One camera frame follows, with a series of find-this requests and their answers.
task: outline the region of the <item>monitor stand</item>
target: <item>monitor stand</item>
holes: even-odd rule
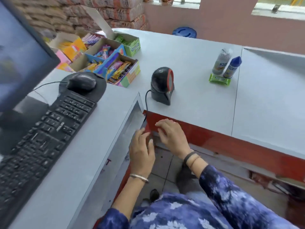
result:
[[[39,121],[48,104],[27,96],[13,110],[0,113],[0,154],[12,155],[11,149]]]

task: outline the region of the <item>blue plastic stool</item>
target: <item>blue plastic stool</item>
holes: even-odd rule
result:
[[[173,35],[187,37],[187,38],[196,38],[197,32],[193,28],[190,27],[179,27],[173,31]]]

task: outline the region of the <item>shirt sleeve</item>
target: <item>shirt sleeve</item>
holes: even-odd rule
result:
[[[96,229],[128,229],[129,222],[125,215],[117,209],[110,208]]]
[[[234,229],[298,229],[244,192],[211,165],[202,171],[199,183]]]

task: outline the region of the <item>black cable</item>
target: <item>black cable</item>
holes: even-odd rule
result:
[[[40,85],[38,88],[40,88],[44,85],[47,85],[47,84],[54,84],[54,83],[67,83],[67,82],[66,81],[56,81],[56,82],[46,83],[46,84]]]
[[[144,118],[144,121],[143,121],[143,122],[146,121],[147,113],[148,113],[148,107],[147,107],[147,94],[148,94],[148,92],[151,92],[151,90],[148,90],[148,91],[146,92],[146,94],[145,94],[146,115],[145,115],[145,118]]]

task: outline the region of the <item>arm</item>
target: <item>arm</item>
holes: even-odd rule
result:
[[[184,159],[192,150],[181,126],[169,119],[156,123],[161,141],[170,151]],[[252,196],[234,185],[213,166],[197,154],[187,160],[188,167],[199,178],[200,186],[234,229],[268,228],[297,229],[287,220],[276,215]]]
[[[149,133],[144,133],[144,128],[137,130],[129,146],[131,173],[148,178],[155,162],[153,140],[146,146]],[[139,178],[129,177],[123,190],[115,200],[97,229],[128,229],[129,219],[135,202],[145,182]]]

